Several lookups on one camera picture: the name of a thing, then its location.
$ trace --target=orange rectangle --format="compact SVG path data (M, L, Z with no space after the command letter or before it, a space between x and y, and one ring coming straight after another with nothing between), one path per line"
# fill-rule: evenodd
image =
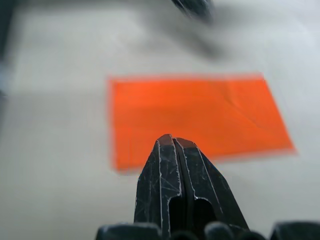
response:
M293 149L261 75L114 77L115 166L141 168L157 138L195 142L209 158Z

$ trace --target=white surface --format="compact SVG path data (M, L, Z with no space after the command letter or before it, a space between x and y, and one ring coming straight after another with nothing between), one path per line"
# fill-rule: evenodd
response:
M19 11L0 140L1 240L89 240L102 224L133 220L137 175L110 168L105 104L107 75L128 73L262 72L298 155L217 167L252 229L319 219L320 4L215 5L212 29L163 2Z

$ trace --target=orange paper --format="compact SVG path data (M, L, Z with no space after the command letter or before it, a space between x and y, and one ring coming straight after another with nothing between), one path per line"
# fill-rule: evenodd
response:
M260 75L114 77L111 83L118 170L142 168L164 134L195 142L209 158L294 148Z

